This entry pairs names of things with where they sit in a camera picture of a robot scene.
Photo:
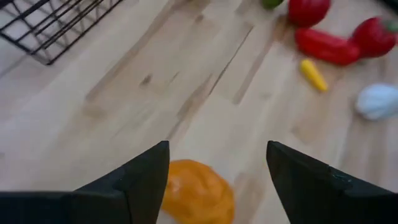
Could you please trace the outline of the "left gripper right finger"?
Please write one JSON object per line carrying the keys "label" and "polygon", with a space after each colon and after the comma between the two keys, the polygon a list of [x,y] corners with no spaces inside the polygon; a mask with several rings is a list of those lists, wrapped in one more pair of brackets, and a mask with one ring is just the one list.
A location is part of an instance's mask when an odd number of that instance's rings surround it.
{"label": "left gripper right finger", "polygon": [[277,141],[266,160],[290,224],[398,224],[398,193]]}

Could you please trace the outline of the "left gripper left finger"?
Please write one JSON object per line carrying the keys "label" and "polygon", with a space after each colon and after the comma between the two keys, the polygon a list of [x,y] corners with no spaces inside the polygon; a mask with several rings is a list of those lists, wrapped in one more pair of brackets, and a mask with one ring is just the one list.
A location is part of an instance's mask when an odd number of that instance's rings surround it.
{"label": "left gripper left finger", "polygon": [[156,224],[169,163],[161,141],[73,191],[0,191],[0,224]]}

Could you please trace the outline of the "orange bumpy vegetable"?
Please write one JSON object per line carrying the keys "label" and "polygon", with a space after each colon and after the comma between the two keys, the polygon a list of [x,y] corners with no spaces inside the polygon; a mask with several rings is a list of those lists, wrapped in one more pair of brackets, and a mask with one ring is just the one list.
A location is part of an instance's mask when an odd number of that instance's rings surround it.
{"label": "orange bumpy vegetable", "polygon": [[180,224],[232,224],[234,193],[210,166],[176,160],[169,164],[162,210]]}

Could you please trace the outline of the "white garlic bulb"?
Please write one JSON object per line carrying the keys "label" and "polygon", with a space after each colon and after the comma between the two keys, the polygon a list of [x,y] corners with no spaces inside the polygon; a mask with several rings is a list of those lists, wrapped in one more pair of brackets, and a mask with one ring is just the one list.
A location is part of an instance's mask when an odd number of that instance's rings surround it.
{"label": "white garlic bulb", "polygon": [[375,83],[359,93],[355,110],[368,120],[379,120],[398,114],[398,86]]}

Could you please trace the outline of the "small yellow pepper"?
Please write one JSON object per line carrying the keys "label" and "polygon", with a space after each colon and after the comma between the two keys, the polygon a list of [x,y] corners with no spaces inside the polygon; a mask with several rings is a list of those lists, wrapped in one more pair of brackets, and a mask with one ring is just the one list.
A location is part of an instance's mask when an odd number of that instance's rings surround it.
{"label": "small yellow pepper", "polygon": [[312,84],[318,91],[327,91],[328,84],[323,75],[318,70],[314,62],[309,59],[304,59],[300,63],[300,70],[305,78]]}

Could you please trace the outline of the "long red pepper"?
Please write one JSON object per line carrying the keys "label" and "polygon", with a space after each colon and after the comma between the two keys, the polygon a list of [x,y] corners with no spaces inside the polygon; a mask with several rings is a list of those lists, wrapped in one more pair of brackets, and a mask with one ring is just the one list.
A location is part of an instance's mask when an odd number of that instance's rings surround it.
{"label": "long red pepper", "polygon": [[320,30],[298,28],[294,38],[302,53],[335,65],[347,66],[360,58],[356,44]]}

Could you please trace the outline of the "red strawberry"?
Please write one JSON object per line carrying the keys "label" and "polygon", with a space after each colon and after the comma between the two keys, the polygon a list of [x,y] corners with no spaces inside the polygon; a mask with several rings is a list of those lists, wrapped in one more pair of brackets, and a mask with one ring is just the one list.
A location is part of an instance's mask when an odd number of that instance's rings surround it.
{"label": "red strawberry", "polygon": [[397,42],[398,21],[371,17],[360,23],[350,37],[362,58],[376,58],[389,53]]}

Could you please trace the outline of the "glossy red round fruit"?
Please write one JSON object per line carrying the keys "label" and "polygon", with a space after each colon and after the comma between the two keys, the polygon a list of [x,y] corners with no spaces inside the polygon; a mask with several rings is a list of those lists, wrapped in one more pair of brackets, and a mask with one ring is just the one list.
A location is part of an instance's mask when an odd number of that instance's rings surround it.
{"label": "glossy red round fruit", "polygon": [[331,0],[290,0],[288,19],[297,27],[311,27],[322,21],[331,6]]}

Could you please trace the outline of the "green lime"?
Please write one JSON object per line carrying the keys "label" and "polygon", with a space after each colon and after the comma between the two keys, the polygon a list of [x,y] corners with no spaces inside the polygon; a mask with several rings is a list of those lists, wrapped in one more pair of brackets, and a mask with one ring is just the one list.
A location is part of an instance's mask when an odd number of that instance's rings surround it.
{"label": "green lime", "polygon": [[281,5],[284,0],[261,0],[262,6],[267,10],[272,10]]}

